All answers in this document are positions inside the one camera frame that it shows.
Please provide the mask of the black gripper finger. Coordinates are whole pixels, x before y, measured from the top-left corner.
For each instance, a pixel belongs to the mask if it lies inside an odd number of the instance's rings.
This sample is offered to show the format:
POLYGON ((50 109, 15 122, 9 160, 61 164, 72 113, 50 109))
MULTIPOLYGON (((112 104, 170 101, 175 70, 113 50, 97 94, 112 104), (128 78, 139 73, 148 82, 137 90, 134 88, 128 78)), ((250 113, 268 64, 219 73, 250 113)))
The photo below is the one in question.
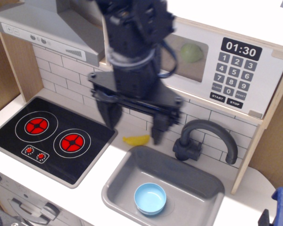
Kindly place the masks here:
POLYGON ((122 107, 118 105, 118 98, 106 94, 95 94, 94 97, 106 126, 114 129, 122 116, 122 107))
POLYGON ((159 145, 161 143, 162 137, 164 133, 168 130, 169 126, 169 116, 159 113, 153 116, 151 136, 155 145, 159 145))

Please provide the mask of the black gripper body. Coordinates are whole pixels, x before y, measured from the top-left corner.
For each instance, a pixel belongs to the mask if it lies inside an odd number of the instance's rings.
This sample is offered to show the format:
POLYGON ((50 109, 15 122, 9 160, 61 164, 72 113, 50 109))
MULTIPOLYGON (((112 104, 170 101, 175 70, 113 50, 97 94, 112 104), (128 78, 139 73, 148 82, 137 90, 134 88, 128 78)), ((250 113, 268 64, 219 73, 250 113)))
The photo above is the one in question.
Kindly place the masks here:
POLYGON ((169 116, 170 125, 180 121, 183 98, 163 84, 154 63, 130 67, 113 67, 111 72, 92 72, 92 95, 106 94, 118 98, 118 105, 143 114, 169 116))

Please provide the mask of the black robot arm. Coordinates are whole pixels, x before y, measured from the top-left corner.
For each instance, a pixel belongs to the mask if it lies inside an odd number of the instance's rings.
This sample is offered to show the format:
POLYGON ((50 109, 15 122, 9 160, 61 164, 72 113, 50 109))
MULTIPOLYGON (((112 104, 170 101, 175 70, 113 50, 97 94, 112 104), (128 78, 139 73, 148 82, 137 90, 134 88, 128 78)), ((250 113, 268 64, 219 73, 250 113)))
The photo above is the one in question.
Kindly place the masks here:
POLYGON ((90 73, 92 96, 106 124, 113 129, 122 109, 153 118, 151 137, 160 144, 163 134, 179 122, 183 99, 162 80, 175 69, 161 73, 161 49, 172 57, 165 38, 174 31, 174 15, 165 0, 99 0, 108 34, 107 58, 111 72, 90 73))

